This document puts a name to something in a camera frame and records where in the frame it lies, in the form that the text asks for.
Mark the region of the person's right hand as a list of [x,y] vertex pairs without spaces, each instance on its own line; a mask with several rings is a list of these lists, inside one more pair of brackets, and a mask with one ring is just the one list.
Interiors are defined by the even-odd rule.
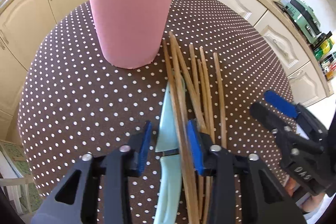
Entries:
[[325,197],[324,192],[316,196],[311,195],[291,177],[287,178],[284,188],[291,197],[294,197],[295,201],[299,201],[299,207],[303,213],[312,213],[318,210]]

